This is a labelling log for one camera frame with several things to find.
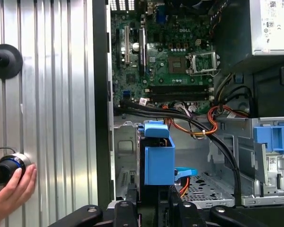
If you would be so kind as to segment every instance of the black clamp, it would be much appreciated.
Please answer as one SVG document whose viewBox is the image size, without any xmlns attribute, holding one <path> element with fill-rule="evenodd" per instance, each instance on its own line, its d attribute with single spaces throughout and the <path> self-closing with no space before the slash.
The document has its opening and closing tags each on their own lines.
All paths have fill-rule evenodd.
<svg viewBox="0 0 284 227">
<path fill-rule="evenodd" d="M 0 44 L 0 79 L 15 77 L 23 66 L 20 51 L 9 44 Z"/>
</svg>

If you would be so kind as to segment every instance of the white label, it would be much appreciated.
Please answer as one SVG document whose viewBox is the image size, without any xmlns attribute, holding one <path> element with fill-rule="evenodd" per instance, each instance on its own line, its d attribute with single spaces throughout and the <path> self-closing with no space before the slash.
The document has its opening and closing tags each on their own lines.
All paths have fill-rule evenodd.
<svg viewBox="0 0 284 227">
<path fill-rule="evenodd" d="M 146 106 L 146 103 L 147 103 L 147 98 L 140 98 L 139 102 L 140 105 Z"/>
<path fill-rule="evenodd" d="M 277 172 L 278 166 L 277 166 L 277 162 L 276 162 L 276 157 L 270 157 L 268 161 L 269 161 L 269 163 L 268 163 L 269 172 Z"/>
<path fill-rule="evenodd" d="M 284 49 L 284 2 L 261 0 L 263 51 Z"/>
</svg>

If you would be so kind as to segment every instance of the round knob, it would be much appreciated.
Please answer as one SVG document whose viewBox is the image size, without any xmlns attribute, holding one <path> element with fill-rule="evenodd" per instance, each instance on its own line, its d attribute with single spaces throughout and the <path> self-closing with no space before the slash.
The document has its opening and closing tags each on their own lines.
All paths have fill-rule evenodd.
<svg viewBox="0 0 284 227">
<path fill-rule="evenodd" d="M 20 168 L 20 164 L 13 160 L 4 160 L 0 162 L 0 185 L 6 185 L 14 174 L 15 170 Z"/>
<path fill-rule="evenodd" d="M 16 169 L 22 169 L 22 175 L 30 165 L 30 161 L 23 154 L 7 155 L 0 159 L 0 185 L 6 185 L 13 176 Z"/>
</svg>

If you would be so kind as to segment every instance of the blue latch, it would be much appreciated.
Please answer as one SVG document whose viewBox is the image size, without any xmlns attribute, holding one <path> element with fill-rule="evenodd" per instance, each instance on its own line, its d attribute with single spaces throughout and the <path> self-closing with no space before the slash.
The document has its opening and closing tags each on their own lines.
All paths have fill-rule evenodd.
<svg viewBox="0 0 284 227">
<path fill-rule="evenodd" d="M 178 171 L 178 174 L 175 176 L 175 181 L 177 181 L 181 177 L 198 175 L 198 171 L 194 168 L 176 167 L 176 170 Z"/>
<path fill-rule="evenodd" d="M 284 154 L 284 124 L 271 127 L 254 127 L 255 142 L 265 144 L 267 152 Z"/>
<path fill-rule="evenodd" d="M 169 128 L 163 122 L 149 121 L 144 126 L 145 137 L 169 138 Z"/>
</svg>

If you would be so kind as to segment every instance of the side panel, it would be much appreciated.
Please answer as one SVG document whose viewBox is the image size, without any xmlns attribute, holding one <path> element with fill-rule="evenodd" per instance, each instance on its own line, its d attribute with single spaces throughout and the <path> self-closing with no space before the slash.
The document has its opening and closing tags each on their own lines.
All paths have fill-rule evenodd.
<svg viewBox="0 0 284 227">
<path fill-rule="evenodd" d="M 38 168 L 34 195 L 2 227 L 46 227 L 98 204 L 92 20 L 89 0 L 0 1 L 0 44 L 24 60 L 0 80 L 0 147 Z"/>
</svg>

